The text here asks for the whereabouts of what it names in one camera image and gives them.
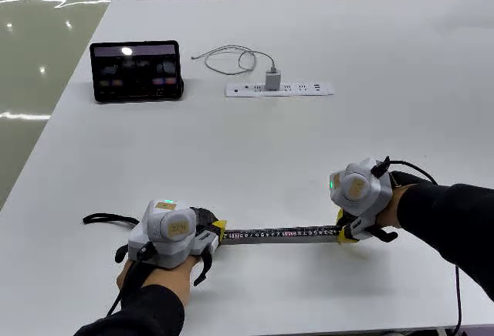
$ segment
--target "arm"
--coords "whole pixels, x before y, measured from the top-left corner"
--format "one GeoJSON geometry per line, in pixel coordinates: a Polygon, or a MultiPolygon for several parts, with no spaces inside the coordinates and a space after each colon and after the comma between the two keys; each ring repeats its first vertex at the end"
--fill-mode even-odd
{"type": "MultiPolygon", "coordinates": [[[[82,327],[76,336],[178,335],[184,324],[184,305],[190,294],[190,276],[197,259],[190,256],[173,270],[155,269],[122,310],[82,327]]],[[[117,278],[121,288],[130,262],[117,278]]]]}
{"type": "Polygon", "coordinates": [[[494,263],[490,259],[494,190],[461,184],[407,185],[395,189],[377,223],[402,227],[422,239],[494,300],[494,263]]]}

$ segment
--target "tape measure blade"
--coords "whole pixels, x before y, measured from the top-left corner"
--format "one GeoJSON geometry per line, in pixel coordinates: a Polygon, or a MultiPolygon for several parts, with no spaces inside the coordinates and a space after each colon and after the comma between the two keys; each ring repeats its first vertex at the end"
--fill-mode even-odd
{"type": "Polygon", "coordinates": [[[223,245],[249,245],[260,243],[335,243],[339,226],[305,226],[270,229],[226,230],[223,245]]]}

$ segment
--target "charger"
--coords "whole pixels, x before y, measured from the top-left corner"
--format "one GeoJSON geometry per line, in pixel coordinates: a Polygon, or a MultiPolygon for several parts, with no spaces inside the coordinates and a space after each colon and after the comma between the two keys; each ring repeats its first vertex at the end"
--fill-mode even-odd
{"type": "Polygon", "coordinates": [[[266,83],[264,90],[277,91],[281,84],[281,71],[273,67],[270,71],[266,71],[266,83]]]}

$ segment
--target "white cable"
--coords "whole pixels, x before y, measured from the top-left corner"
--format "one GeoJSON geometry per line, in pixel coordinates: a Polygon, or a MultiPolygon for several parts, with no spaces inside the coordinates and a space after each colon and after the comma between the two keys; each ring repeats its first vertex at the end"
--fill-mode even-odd
{"type": "Polygon", "coordinates": [[[191,59],[196,60],[196,59],[204,58],[204,64],[210,70],[213,70],[213,71],[220,73],[222,75],[233,76],[233,75],[239,75],[241,73],[252,72],[255,69],[255,66],[257,64],[257,59],[255,58],[256,54],[261,54],[263,56],[267,56],[271,60],[271,64],[272,64],[271,65],[271,72],[276,72],[275,60],[269,54],[266,54],[263,52],[258,52],[256,50],[252,50],[246,46],[240,46],[240,45],[220,46],[218,48],[209,50],[206,53],[202,53],[198,56],[192,56],[191,59]],[[239,65],[240,70],[234,71],[234,72],[228,72],[228,71],[219,70],[218,68],[214,68],[213,66],[211,66],[208,62],[209,58],[211,58],[212,56],[220,55],[220,54],[239,54],[239,60],[238,60],[237,64],[239,65]],[[252,58],[254,59],[254,62],[252,63],[252,65],[250,67],[244,67],[240,63],[240,60],[242,59],[244,54],[250,54],[252,56],[252,58]]]}

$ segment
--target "yellow tape end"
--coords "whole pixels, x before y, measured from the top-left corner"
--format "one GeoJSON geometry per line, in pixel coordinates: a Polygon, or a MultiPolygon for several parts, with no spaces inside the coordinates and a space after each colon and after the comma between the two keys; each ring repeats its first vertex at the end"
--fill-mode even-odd
{"type": "Polygon", "coordinates": [[[226,220],[218,220],[216,222],[213,222],[213,226],[217,226],[220,229],[219,242],[221,242],[223,239],[223,234],[226,230],[226,220]]]}
{"type": "Polygon", "coordinates": [[[338,215],[337,215],[337,224],[340,221],[340,219],[343,218],[343,209],[338,210],[338,215]]]}
{"type": "Polygon", "coordinates": [[[340,231],[340,234],[338,235],[337,242],[338,243],[355,243],[355,242],[358,242],[358,240],[345,237],[345,231],[344,231],[344,227],[343,227],[340,231]]]}

